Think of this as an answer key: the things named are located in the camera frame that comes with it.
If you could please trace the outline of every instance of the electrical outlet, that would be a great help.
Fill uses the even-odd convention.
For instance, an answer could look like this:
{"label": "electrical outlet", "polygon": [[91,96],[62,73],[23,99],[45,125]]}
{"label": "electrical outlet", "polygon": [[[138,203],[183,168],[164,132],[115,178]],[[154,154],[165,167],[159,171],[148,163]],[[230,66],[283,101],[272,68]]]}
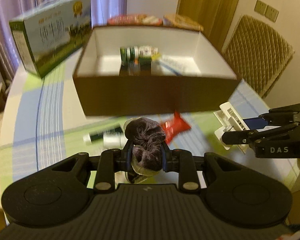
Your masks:
{"label": "electrical outlet", "polygon": [[261,15],[265,15],[266,9],[267,9],[267,4],[265,4],[264,2],[257,0],[256,2],[256,6],[254,7],[254,11],[261,14]]}
{"label": "electrical outlet", "polygon": [[273,21],[275,23],[275,21],[277,20],[278,14],[279,14],[279,11],[277,9],[274,9],[273,7],[271,7],[270,5],[268,5],[268,7],[266,9],[265,16],[270,21]]}

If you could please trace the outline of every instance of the striped tablecloth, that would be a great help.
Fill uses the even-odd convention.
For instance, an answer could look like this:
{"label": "striped tablecloth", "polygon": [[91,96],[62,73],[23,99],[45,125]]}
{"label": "striped tablecloth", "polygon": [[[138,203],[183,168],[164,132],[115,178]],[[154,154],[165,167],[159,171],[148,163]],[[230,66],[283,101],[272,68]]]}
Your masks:
{"label": "striped tablecloth", "polygon": [[[84,117],[72,80],[80,50],[40,80],[22,67],[13,81],[2,121],[1,186],[41,170],[77,152],[100,155],[102,141],[84,144],[82,137],[103,127],[120,124],[127,117]],[[262,99],[242,81],[229,100],[243,118],[256,117],[268,110]],[[257,159],[251,149],[244,155],[236,146],[226,151],[214,135],[221,125],[213,112],[182,115],[191,130],[176,136],[170,148],[183,148],[193,155],[216,152],[238,163],[282,181],[290,189],[298,176],[295,159]],[[163,121],[172,114],[151,115]],[[176,183],[176,173],[170,172],[148,180],[148,183]]]}

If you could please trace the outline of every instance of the red snack bag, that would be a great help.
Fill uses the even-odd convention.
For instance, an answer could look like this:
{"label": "red snack bag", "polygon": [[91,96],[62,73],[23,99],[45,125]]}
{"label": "red snack bag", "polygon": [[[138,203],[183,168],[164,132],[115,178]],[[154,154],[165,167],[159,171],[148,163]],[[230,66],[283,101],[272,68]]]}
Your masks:
{"label": "red snack bag", "polygon": [[179,133],[190,130],[191,126],[180,117],[180,113],[174,112],[172,120],[160,124],[166,133],[166,143],[169,144]]}

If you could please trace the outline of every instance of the green milk box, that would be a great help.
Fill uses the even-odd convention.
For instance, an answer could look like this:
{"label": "green milk box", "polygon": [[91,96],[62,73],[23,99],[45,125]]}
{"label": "green milk box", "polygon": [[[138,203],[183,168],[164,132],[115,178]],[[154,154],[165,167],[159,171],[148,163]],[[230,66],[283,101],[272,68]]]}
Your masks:
{"label": "green milk box", "polygon": [[9,21],[26,71],[41,78],[88,41],[91,0],[54,0]]}

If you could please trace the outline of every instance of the quilted chair cushion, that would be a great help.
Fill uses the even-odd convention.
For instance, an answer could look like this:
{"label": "quilted chair cushion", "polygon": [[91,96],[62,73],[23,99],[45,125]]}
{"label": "quilted chair cushion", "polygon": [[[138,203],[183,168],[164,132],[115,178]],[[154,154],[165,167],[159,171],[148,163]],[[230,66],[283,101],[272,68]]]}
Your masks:
{"label": "quilted chair cushion", "polygon": [[272,27],[243,15],[224,52],[235,73],[265,97],[285,69],[294,50]]}

